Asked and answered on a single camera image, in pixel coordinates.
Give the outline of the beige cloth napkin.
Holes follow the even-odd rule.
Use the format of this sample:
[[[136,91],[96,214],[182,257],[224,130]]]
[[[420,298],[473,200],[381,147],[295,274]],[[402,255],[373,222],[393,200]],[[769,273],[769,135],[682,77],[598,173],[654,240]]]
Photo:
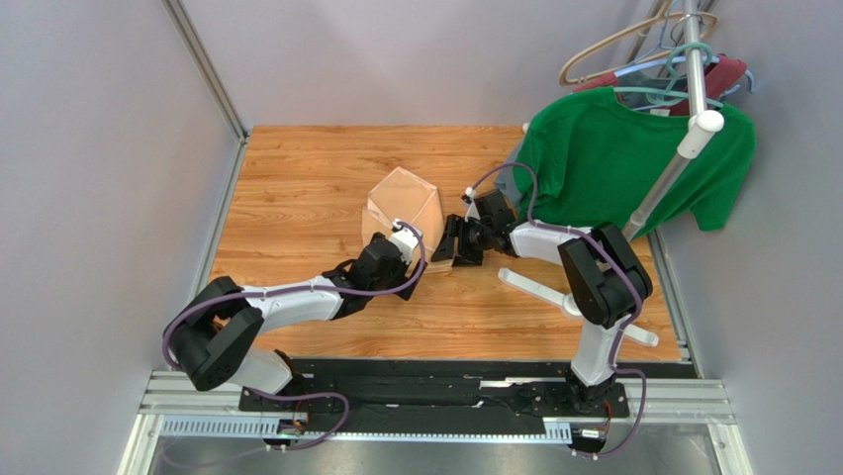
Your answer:
[[[367,244],[375,233],[388,236],[396,220],[421,231],[427,272],[452,269],[451,259],[432,261],[445,231],[439,189],[403,167],[393,169],[366,195],[361,215],[363,243]]]

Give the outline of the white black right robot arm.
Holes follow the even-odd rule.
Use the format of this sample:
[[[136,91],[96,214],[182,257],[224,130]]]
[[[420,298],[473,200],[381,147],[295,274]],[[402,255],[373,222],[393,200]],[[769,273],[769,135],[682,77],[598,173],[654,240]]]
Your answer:
[[[536,281],[501,269],[505,284],[557,307],[582,323],[577,352],[565,379],[573,398],[592,401],[611,387],[619,337],[654,347],[658,336],[630,322],[651,296],[652,281],[620,229],[612,223],[591,230],[550,228],[521,220],[500,191],[463,197],[465,215],[450,215],[432,261],[455,266],[481,265],[488,250],[512,257],[534,258],[564,269],[569,293],[554,291]]]

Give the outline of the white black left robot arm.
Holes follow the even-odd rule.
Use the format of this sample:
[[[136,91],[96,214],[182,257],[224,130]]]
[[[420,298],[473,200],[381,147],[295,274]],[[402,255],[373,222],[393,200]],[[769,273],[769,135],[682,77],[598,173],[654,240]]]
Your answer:
[[[374,234],[357,258],[299,283],[253,287],[239,286],[229,276],[216,278],[165,328],[163,356],[198,391],[233,383],[279,395],[293,381],[294,370],[280,352],[256,347],[256,338],[351,316],[380,296],[409,300],[426,268],[422,237],[398,221],[389,236]]]

